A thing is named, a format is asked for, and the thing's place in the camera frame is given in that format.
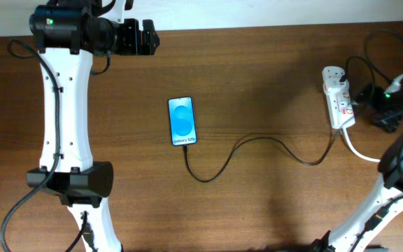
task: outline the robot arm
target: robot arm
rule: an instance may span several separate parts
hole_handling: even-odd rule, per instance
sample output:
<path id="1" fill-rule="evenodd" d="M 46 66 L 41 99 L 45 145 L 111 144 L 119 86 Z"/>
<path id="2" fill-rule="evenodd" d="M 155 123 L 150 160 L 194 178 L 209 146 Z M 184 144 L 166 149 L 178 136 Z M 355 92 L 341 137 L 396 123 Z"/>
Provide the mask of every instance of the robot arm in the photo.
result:
<path id="1" fill-rule="evenodd" d="M 403 89 L 390 93 L 387 99 L 392 97 L 403 101 Z M 354 214 L 321 240 L 315 240 L 308 252 L 363 252 L 403 211 L 403 134 L 383 155 L 379 172 L 374 189 Z"/>
<path id="2" fill-rule="evenodd" d="M 108 208 L 113 185 L 110 162 L 94 162 L 88 141 L 87 91 L 93 55 L 153 55 L 160 39 L 153 22 L 124 19 L 132 1 L 50 1 L 31 16 L 30 27 L 40 56 L 53 72 L 59 87 L 60 159 L 47 187 L 68 206 L 79 229 L 83 215 L 86 251 L 122 250 Z M 45 138 L 40 167 L 27 173 L 36 187 L 52 169 L 55 155 L 55 93 L 42 67 L 45 95 Z"/>

